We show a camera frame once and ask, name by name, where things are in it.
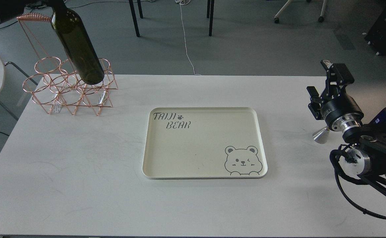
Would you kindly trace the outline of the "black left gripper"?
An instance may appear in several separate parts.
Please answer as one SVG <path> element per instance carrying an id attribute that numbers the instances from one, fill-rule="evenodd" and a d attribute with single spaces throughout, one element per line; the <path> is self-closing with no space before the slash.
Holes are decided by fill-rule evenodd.
<path id="1" fill-rule="evenodd" d="M 24 13 L 25 6 L 37 0 L 0 0 L 0 24 L 13 18 L 27 21 L 50 22 L 51 18 L 39 13 Z"/>

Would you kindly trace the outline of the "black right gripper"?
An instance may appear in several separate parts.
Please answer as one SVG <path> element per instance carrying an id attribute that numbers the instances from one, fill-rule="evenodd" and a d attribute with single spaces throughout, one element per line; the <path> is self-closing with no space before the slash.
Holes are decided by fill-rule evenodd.
<path id="1" fill-rule="evenodd" d="M 362 126 L 364 114 L 346 87 L 355 82 L 344 63 L 321 60 L 326 71 L 325 89 L 321 96 L 314 86 L 306 87 L 310 95 L 308 108 L 316 120 L 324 120 L 331 131 L 345 132 Z"/>

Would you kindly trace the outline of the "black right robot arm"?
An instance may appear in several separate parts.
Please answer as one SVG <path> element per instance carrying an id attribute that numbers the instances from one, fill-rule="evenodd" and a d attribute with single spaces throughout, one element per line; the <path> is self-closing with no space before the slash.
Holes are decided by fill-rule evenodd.
<path id="1" fill-rule="evenodd" d="M 363 214 L 385 219 L 350 199 L 344 192 L 339 178 L 355 185 L 369 185 L 386 196 L 386 107 L 368 124 L 362 123 L 364 114 L 356 101 L 347 94 L 346 87 L 354 78 L 344 63 L 321 60 L 326 72 L 325 89 L 318 93 L 308 86 L 308 108 L 316 120 L 326 126 L 312 134 L 315 142 L 326 143 L 330 131 L 342 132 L 345 144 L 329 154 L 339 190 L 353 207 Z"/>

